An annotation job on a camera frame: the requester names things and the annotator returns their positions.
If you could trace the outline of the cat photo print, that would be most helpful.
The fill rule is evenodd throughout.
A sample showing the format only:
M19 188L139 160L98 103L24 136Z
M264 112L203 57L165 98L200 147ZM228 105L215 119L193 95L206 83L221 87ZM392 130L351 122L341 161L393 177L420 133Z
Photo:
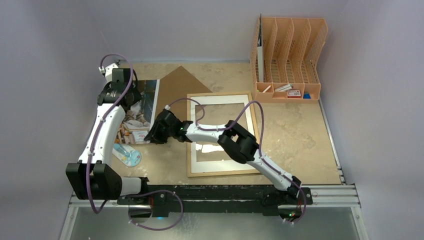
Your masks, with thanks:
M137 87L141 99L126 111L115 138L116 144L143 145L149 143L145 137L154 124L160 80L138 80L133 85Z

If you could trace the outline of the wooden picture frame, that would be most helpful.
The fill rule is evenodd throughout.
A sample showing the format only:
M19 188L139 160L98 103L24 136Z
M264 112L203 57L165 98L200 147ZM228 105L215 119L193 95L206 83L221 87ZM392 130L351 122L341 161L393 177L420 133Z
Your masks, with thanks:
M187 176L257 174L260 134L250 92L188 94Z

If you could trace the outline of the brown backing board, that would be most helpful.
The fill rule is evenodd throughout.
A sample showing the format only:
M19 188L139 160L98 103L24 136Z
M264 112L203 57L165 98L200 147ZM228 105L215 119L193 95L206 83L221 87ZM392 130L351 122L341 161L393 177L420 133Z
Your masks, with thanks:
M159 81L155 117L165 105L177 99L186 98L188 94L211 93L212 91L196 77L180 66Z

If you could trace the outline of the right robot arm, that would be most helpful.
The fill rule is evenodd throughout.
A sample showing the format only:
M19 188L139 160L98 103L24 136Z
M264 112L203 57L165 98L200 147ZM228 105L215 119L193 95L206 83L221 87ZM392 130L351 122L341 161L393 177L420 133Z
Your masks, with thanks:
M234 120L225 125L205 125L179 120L170 110L164 109L154 120L145 140L154 144L165 144L168 138L184 143L208 142L221 146L231 160L247 164L263 176L280 191L282 200L294 203L304 193L301 181L286 172L264 155L256 137Z

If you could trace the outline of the clear acrylic sheet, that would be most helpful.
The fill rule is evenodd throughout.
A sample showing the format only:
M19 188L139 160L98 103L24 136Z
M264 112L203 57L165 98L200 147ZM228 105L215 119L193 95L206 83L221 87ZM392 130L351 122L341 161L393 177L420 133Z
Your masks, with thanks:
M204 125L225 125L230 120L235 120L243 110L244 104L210 104L205 105L205 116L199 123ZM196 143L197 162L229 161L230 157L218 143L199 141Z

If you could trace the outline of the white mat board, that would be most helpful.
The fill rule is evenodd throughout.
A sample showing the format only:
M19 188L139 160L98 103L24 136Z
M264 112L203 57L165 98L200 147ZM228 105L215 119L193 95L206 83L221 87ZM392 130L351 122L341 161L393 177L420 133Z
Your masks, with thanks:
M224 104L244 104L237 118L238 124L248 130L256 138L259 137L258 125L256 121L255 109L249 102L252 96L249 92L224 92L224 93L196 93L188 95L187 119L200 124L199 121L205 116L205 105L224 105ZM209 177L209 176L228 176L256 174L258 171L248 164L239 164L234 160L228 161L204 161L197 162L196 143L189 143L188 153L188 171L189 177Z

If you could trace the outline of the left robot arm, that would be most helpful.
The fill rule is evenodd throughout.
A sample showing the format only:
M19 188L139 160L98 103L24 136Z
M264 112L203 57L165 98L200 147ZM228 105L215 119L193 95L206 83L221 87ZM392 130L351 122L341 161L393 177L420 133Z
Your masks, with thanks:
M117 200L129 195L138 205L146 203L149 191L141 177L121 177L110 166L113 148L127 111L141 100L135 71L115 64L100 69L106 84L97 96L92 132L76 163L68 163L65 174L80 200Z

